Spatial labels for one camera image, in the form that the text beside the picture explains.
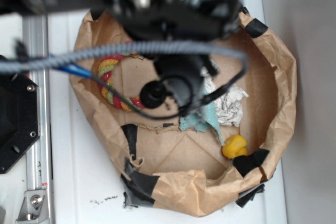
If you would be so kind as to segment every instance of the rope toy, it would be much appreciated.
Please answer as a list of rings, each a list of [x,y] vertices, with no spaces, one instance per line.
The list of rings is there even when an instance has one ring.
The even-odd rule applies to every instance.
[[[112,71],[114,67],[118,64],[120,60],[122,60],[125,56],[128,56],[130,54],[123,54],[123,55],[109,55],[105,56],[103,60],[99,64],[98,68],[98,77],[106,82],[109,86],[113,86],[112,84]],[[108,91],[107,88],[103,87],[102,85],[98,85],[102,96],[108,100],[109,103],[114,105],[119,110],[125,110],[127,112],[132,111],[132,109],[124,102],[120,101],[119,98],[113,96],[113,93]],[[130,103],[132,103],[137,109],[144,108],[144,105],[140,101],[140,97],[124,97],[127,99]]]

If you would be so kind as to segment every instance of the brown paper bag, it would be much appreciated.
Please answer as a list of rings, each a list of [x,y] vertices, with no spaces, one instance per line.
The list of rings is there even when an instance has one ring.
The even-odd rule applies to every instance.
[[[88,122],[125,182],[130,204],[204,216],[272,177],[294,131],[296,62],[274,32],[258,20],[240,13],[240,24],[244,30],[218,43],[245,51],[250,62],[248,73],[237,82],[249,94],[242,100],[244,117],[240,127],[221,127],[223,139],[241,134],[248,142],[252,155],[233,162],[222,155],[210,130],[181,132],[178,118],[152,121],[118,110],[102,97],[96,83],[70,77]],[[76,49],[128,40],[109,14],[92,20],[88,13],[80,27]],[[216,55],[212,58],[220,69],[214,80],[219,87],[240,65],[236,60]],[[100,61],[80,64],[97,73]],[[153,64],[147,59],[126,57],[113,71],[114,87],[128,97],[138,95],[144,84],[156,78]],[[169,111],[164,105],[145,111],[155,115],[175,113],[177,108],[171,104]],[[160,128],[165,123],[173,125]]]

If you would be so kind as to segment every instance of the gray braided cable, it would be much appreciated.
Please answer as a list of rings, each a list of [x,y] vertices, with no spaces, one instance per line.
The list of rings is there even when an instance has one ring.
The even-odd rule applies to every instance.
[[[0,61],[0,74],[15,74],[20,72],[36,71],[45,68],[58,68],[72,62],[99,58],[106,55],[122,54],[123,52],[136,51],[139,54],[165,54],[165,55],[209,55],[219,54],[230,58],[238,59],[243,64],[243,69],[247,69],[247,57],[244,52],[213,46],[204,42],[193,41],[141,41],[131,44],[113,44],[93,47],[57,57],[31,59],[27,62]]]

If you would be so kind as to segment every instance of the crumpled brown paper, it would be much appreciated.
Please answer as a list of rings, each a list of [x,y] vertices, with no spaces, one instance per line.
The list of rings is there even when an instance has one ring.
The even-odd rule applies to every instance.
[[[245,27],[252,18],[240,13],[240,24]],[[83,49],[103,44],[129,41],[122,27],[107,13],[92,20],[88,13],[80,27],[76,48]],[[152,198],[154,207],[176,210],[193,216],[204,216],[236,200],[238,194],[260,182],[269,180],[285,151],[294,131],[296,116],[297,70],[296,62],[282,41],[268,29],[258,38],[251,39],[242,30],[219,45],[241,49],[248,54],[250,68],[237,84],[249,95],[244,98],[244,117],[240,127],[221,127],[223,139],[241,134],[253,153],[258,148],[270,151],[261,168],[255,168],[245,177],[221,153],[215,135],[179,130],[179,119],[152,121],[114,108],[100,94],[98,85],[91,80],[71,76],[70,81],[98,139],[105,147],[117,172],[123,174],[125,158],[132,160],[127,139],[121,125],[138,125],[137,160],[134,167],[148,175],[159,176]],[[213,55],[220,74],[214,80],[219,87],[240,68],[236,60]],[[97,73],[100,60],[86,60],[80,64]],[[151,61],[126,57],[113,71],[113,84],[124,96],[135,96],[149,81],[155,80]],[[172,101],[170,109],[164,104],[154,115],[168,115],[177,111]],[[173,126],[156,129],[163,123]]]

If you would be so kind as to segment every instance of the blue cloth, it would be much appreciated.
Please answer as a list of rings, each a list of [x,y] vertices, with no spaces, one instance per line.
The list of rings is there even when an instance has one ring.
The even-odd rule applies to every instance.
[[[211,102],[204,106],[204,110],[203,118],[198,113],[180,118],[180,130],[185,131],[193,127],[197,131],[205,132],[207,128],[211,127],[215,130],[219,142],[223,146],[224,141],[219,128],[215,105]]]

